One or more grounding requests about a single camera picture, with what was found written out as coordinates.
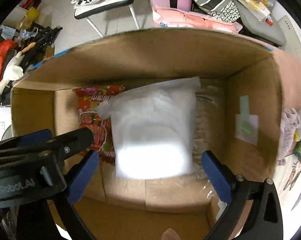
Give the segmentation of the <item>white goose plush toy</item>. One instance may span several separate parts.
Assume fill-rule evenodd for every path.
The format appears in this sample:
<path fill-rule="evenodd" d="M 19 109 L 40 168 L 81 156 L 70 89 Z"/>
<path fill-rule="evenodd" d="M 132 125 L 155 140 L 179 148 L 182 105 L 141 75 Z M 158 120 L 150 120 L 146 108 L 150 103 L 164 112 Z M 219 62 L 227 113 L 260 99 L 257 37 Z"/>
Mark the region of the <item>white goose plush toy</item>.
<path fill-rule="evenodd" d="M 4 88 L 8 85 L 10 81 L 16 81 L 23 77 L 23 70 L 20 66 L 25 53 L 31 50 L 35 46 L 35 42 L 30 43 L 22 51 L 18 52 L 7 64 L 6 69 L 3 74 L 3 79 L 0 81 L 0 95 L 2 94 Z"/>

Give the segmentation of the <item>white flat board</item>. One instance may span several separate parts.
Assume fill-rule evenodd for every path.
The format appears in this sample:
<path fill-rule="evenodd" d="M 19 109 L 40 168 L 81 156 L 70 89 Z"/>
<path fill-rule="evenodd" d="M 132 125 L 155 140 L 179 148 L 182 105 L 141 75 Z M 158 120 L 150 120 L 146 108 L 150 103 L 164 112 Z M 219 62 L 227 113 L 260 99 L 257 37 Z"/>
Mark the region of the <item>white flat board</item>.
<path fill-rule="evenodd" d="M 288 16 L 280 18 L 278 25 L 286 39 L 282 49 L 301 61 L 301 42 Z"/>

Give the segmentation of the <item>black tripod stand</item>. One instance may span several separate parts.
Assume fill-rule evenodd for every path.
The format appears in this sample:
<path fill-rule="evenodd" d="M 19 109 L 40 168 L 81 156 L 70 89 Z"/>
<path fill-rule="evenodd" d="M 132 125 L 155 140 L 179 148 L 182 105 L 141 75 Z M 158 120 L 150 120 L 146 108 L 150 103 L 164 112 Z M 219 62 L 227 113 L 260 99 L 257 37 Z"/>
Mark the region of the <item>black tripod stand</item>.
<path fill-rule="evenodd" d="M 34 37 L 31 37 L 31 41 L 23 48 L 21 56 L 22 60 L 19 66 L 25 72 L 30 66 L 34 66 L 38 62 L 44 59 L 46 49 L 48 46 L 54 44 L 59 33 L 63 30 L 63 27 L 46 27 L 37 32 Z"/>

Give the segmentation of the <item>red floral snack package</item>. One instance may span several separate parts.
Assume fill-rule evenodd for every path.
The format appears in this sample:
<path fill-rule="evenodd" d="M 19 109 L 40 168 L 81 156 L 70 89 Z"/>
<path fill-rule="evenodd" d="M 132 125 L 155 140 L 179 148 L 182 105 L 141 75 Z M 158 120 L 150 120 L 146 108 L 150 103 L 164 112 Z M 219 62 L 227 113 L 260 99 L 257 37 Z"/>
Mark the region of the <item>red floral snack package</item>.
<path fill-rule="evenodd" d="M 106 85 L 73 90 L 78 98 L 79 126 L 87 127 L 93 135 L 89 149 L 98 153 L 100 159 L 115 164 L 115 149 L 112 140 L 111 120 L 101 118 L 96 107 L 125 91 L 123 85 Z"/>

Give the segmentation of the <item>yellow plastic bag on chair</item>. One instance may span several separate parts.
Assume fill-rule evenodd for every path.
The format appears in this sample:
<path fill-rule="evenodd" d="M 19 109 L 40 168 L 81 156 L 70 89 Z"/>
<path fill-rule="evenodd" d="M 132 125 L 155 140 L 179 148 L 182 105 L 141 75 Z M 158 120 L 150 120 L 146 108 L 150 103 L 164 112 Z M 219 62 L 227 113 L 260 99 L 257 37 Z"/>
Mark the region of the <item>yellow plastic bag on chair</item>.
<path fill-rule="evenodd" d="M 264 21 L 273 26 L 274 22 L 270 16 L 269 8 L 273 3 L 268 0 L 237 0 L 247 8 L 259 21 Z"/>

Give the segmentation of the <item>brown cardboard box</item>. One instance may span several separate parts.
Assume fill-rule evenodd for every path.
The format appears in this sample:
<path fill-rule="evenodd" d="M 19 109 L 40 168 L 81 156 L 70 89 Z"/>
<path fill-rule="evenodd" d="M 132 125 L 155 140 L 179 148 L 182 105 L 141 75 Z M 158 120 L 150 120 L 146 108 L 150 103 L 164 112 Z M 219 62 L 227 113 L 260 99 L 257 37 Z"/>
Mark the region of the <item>brown cardboard box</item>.
<path fill-rule="evenodd" d="M 12 89 L 15 135 L 87 124 L 115 163 L 93 167 L 75 203 L 95 239 L 204 239 L 222 197 L 199 167 L 210 150 L 234 174 L 270 178 L 283 239 L 301 227 L 301 159 L 279 165 L 281 119 L 301 109 L 301 62 L 240 35 L 149 29 L 46 60 Z"/>

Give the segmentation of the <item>pink bedding package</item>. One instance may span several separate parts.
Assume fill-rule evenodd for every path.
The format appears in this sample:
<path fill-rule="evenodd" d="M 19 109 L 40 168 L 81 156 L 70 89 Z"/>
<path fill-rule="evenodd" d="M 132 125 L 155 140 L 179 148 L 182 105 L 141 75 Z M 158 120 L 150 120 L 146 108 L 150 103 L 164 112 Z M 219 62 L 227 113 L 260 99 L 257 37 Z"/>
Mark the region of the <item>pink bedding package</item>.
<path fill-rule="evenodd" d="M 164 8 L 154 5 L 153 22 L 155 27 L 161 28 L 197 28 L 217 30 L 238 34 L 243 26 L 238 23 L 226 23 L 212 16 L 187 12 L 174 8 Z"/>

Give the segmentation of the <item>purple fuzzy cloth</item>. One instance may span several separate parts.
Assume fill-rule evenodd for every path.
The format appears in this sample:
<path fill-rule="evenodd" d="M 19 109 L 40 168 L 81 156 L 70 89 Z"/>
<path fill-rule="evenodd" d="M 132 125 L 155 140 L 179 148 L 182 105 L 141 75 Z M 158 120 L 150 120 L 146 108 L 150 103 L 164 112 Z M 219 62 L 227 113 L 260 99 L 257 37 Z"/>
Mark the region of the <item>purple fuzzy cloth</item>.
<path fill-rule="evenodd" d="M 281 114 L 280 139 L 278 146 L 278 155 L 276 158 L 277 166 L 286 164 L 286 157 L 292 148 L 296 129 L 301 126 L 299 113 L 294 108 L 286 108 Z"/>

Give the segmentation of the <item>white chair with cushion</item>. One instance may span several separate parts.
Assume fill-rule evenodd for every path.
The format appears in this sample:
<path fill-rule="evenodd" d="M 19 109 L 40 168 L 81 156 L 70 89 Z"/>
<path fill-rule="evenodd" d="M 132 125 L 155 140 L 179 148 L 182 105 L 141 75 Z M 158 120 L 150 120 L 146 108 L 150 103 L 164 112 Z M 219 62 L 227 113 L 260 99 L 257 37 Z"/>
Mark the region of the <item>white chair with cushion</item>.
<path fill-rule="evenodd" d="M 88 3 L 86 1 L 79 1 L 76 4 L 74 11 L 74 18 L 76 20 L 85 19 L 86 22 L 98 33 L 100 37 L 104 37 L 103 33 L 98 29 L 98 27 L 92 22 L 90 16 L 100 14 L 101 12 L 110 11 L 112 9 L 117 9 L 121 7 L 129 7 L 130 13 L 133 17 L 134 23 L 137 30 L 140 30 L 140 25 L 137 20 L 137 16 L 133 7 L 135 0 L 100 0 L 96 3 Z"/>

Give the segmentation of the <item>yellow small box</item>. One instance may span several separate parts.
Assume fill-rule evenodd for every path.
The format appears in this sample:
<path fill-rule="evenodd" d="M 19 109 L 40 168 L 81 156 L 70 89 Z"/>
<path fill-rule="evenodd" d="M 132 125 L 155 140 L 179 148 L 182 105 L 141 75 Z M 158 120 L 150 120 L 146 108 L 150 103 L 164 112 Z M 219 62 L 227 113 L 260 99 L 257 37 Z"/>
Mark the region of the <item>yellow small box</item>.
<path fill-rule="evenodd" d="M 38 9 L 30 7 L 30 9 L 26 12 L 25 16 L 20 21 L 19 30 L 29 29 L 31 25 L 38 19 L 39 15 L 40 12 Z"/>

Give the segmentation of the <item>grey chair far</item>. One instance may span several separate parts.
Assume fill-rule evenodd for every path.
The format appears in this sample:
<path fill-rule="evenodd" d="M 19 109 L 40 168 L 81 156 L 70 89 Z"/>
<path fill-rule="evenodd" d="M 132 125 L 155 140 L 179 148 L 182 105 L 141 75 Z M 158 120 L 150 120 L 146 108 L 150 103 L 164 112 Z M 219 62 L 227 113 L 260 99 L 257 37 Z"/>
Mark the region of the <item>grey chair far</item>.
<path fill-rule="evenodd" d="M 236 0 L 233 0 L 233 2 L 237 6 L 240 14 L 240 18 L 237 22 L 243 26 L 242 30 L 239 32 L 240 34 L 267 42 L 276 47 L 285 45 L 285 36 L 276 20 L 273 21 L 273 25 L 269 25 L 265 21 L 259 21 L 240 2 Z"/>

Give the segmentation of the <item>white plastic bag package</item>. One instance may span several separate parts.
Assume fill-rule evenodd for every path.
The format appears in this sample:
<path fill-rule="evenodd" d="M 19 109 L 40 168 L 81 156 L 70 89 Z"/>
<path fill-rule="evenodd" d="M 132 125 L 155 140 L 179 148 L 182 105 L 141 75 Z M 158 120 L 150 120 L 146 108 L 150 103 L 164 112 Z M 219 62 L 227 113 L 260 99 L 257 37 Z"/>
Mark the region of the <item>white plastic bag package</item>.
<path fill-rule="evenodd" d="M 111 120 L 116 176 L 155 180 L 193 172 L 198 77 L 121 93 L 96 107 Z"/>

